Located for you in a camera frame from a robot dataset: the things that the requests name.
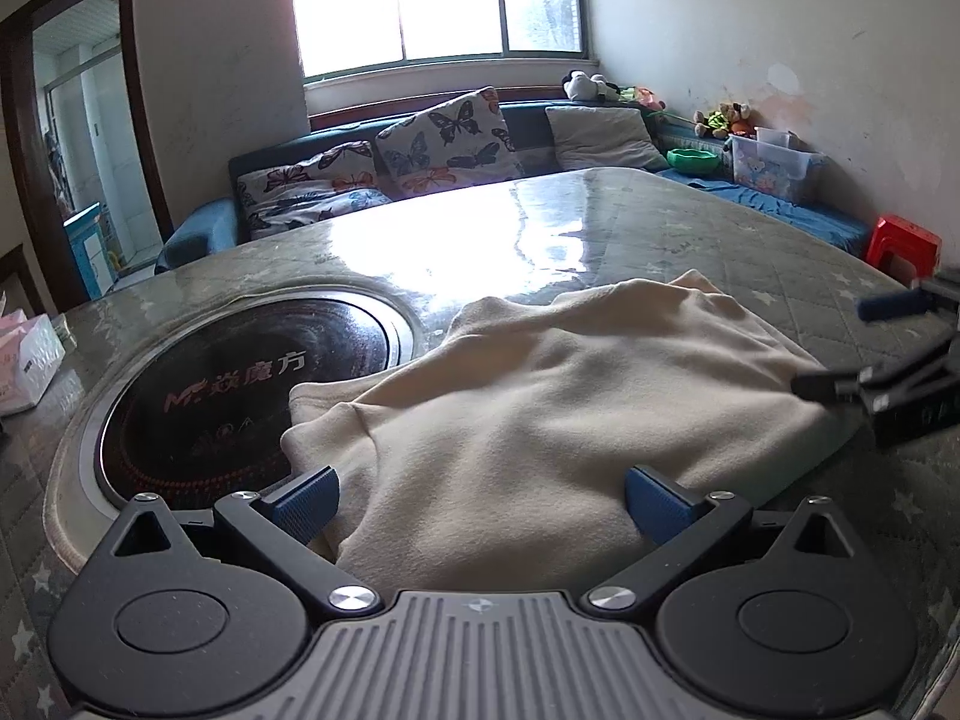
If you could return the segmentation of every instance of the door frame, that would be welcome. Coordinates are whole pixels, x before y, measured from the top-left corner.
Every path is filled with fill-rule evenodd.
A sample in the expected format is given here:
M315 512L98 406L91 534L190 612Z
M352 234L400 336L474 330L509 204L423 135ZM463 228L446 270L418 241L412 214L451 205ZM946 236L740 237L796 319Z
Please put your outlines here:
M35 316L43 313L43 300L40 298L40 291L37 290L37 282L30 273L30 266L27 265L27 258L23 253L23 244L17 244L10 251L0 257L0 282L4 282L11 276L16 276L20 282L21 289L26 295L27 303Z
M56 207L56 190L47 167L40 131L37 83L34 76L34 30L84 0L30 0L0 23L0 103L7 131L13 179L37 261L51 296L60 311L89 300L80 279L64 220ZM147 112L140 85L140 68L133 28L133 0L119 0L120 45L130 101L133 134L147 194L157 219L160 237L174 232L160 170L157 168Z

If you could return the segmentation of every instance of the induction cooktop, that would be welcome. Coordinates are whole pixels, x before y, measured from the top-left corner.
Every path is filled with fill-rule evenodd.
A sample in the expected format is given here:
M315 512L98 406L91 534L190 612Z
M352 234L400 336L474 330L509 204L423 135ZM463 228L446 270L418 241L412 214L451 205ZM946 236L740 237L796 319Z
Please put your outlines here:
M144 490L171 509L262 490L290 474L280 450L290 389L387 370L410 359L410 338L390 306L345 290L223 309L151 350L104 394L85 430L92 457L80 462L92 461L117 509Z

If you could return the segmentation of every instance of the stuffed animal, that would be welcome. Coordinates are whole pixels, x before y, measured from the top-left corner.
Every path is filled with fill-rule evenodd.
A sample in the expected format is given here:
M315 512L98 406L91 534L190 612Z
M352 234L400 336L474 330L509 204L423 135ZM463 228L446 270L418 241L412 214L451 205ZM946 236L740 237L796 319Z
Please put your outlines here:
M666 103L645 86L634 87L634 100L647 108L659 108L661 111L666 109Z
M731 133L750 138L757 132L749 121L751 113L747 103L720 103L720 108L707 116L703 111L693 115L694 131L698 138L712 135L721 141Z
M603 76L587 77L582 70L574 70L563 79L563 90L570 100L578 103L603 103L620 99L620 87L609 83Z

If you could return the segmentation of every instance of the red stool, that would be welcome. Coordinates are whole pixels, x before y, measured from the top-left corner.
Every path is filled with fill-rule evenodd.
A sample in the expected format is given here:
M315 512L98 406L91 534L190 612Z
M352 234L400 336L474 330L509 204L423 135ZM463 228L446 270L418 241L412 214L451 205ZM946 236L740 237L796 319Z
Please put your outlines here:
M896 215L882 215L874 227L870 247L864 257L867 265L885 271L891 255L904 258L917 270L917 278L933 275L940 253L940 236Z

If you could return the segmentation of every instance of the towel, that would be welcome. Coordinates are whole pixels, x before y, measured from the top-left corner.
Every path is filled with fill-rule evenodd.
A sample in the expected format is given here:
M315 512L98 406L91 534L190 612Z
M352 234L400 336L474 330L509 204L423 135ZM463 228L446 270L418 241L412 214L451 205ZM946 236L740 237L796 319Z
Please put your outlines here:
M643 554L624 479L653 466L762 504L856 429L791 394L820 370L699 272L470 303L405 367L300 384L295 472L333 466L340 509L314 545L400 589L579 594Z

